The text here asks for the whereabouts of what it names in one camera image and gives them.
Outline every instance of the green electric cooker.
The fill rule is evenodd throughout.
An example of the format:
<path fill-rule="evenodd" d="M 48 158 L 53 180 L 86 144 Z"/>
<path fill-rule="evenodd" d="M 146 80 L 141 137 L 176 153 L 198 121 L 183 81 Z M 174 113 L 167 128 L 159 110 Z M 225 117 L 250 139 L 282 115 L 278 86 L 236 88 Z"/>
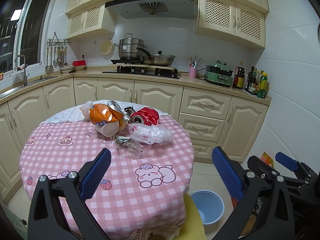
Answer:
<path fill-rule="evenodd" d="M 206 66 L 204 79 L 212 84 L 230 87 L 233 81 L 232 72 L 226 63 L 222 64 L 218 60 L 216 64 Z"/>

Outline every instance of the tiled floor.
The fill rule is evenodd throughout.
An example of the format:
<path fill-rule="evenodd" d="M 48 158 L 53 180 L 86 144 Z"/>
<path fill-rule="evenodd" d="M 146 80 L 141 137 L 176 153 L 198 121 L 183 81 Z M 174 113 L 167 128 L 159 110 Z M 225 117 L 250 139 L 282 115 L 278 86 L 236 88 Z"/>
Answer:
<path fill-rule="evenodd" d="M 222 218 L 212 225 L 204 226 L 207 239 L 211 240 L 228 219 L 229 215 L 233 211 L 233 207 L 230 195 L 213 164 L 194 163 L 193 175 L 191 177 L 188 193 L 191 194 L 192 192 L 200 189 L 208 189 L 217 193 L 223 199 L 225 205 Z M 21 187 L 10 200 L 8 208 L 21 219 L 28 221 L 30 204 L 31 201 L 26 191 Z"/>

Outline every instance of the red box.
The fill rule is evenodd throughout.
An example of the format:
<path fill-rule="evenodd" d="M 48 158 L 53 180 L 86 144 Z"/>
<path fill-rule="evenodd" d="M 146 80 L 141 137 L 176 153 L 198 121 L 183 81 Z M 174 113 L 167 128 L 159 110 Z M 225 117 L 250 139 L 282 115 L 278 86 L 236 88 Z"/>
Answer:
<path fill-rule="evenodd" d="M 76 60 L 72 64 L 75 67 L 86 65 L 85 60 Z"/>

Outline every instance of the blue gripper pad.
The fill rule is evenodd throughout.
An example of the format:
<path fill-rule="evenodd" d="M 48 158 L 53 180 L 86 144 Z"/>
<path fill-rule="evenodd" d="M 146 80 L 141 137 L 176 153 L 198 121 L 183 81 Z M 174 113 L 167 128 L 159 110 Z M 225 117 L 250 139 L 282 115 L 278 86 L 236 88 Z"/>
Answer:
<path fill-rule="evenodd" d="M 281 165 L 286 167 L 290 171 L 298 170 L 297 162 L 287 155 L 283 154 L 282 152 L 278 152 L 276 154 L 276 161 L 279 162 Z"/>
<path fill-rule="evenodd" d="M 231 197 L 241 201 L 243 198 L 243 182 L 229 163 L 226 154 L 215 147 L 212 151 L 212 162 L 219 172 Z"/>
<path fill-rule="evenodd" d="M 111 153 L 108 149 L 103 149 L 93 160 L 94 164 L 81 182 L 80 198 L 85 201 L 92 198 L 99 183 L 111 164 Z"/>

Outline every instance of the faucet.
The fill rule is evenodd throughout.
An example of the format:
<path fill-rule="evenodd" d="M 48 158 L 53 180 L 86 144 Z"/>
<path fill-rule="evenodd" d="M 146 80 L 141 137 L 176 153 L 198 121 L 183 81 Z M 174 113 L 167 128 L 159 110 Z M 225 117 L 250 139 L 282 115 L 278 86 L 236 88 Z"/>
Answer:
<path fill-rule="evenodd" d="M 30 75 L 30 73 L 29 73 L 28 76 L 27 76 L 26 68 L 27 68 L 28 65 L 26 64 L 26 56 L 23 55 L 23 54 L 17 55 L 16 58 L 14 59 L 14 62 L 15 62 L 15 63 L 16 63 L 18 57 L 23 57 L 23 63 L 24 63 L 24 68 L 23 68 L 23 73 L 24 73 L 24 75 L 23 75 L 23 82 L 24 82 L 24 84 L 23 84 L 23 86 L 25 87 L 25 86 L 28 85 L 28 76 Z"/>

